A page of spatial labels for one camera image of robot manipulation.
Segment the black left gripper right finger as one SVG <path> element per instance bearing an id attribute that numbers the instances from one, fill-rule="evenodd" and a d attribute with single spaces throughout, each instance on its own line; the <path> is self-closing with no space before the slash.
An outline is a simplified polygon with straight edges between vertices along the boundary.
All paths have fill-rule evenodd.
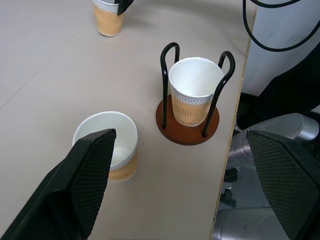
<path id="1" fill-rule="evenodd" d="M 262 190 L 290 240 L 320 238 L 320 162 L 298 141 L 248 130 Z"/>

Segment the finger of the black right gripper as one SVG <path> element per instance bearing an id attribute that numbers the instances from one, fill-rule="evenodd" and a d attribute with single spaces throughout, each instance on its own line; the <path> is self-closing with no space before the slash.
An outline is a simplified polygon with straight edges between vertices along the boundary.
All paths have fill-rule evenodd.
<path id="1" fill-rule="evenodd" d="M 115 0 L 115 4 L 118 6 L 117 14 L 123 14 L 133 2 L 134 0 Z"/>

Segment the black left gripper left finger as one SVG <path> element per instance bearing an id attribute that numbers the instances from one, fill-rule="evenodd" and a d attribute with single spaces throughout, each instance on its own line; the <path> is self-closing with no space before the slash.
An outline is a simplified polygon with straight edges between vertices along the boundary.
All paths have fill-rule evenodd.
<path id="1" fill-rule="evenodd" d="M 90 133 L 42 180 L 2 235 L 3 240 L 86 240 L 109 178 L 117 134 Z"/>

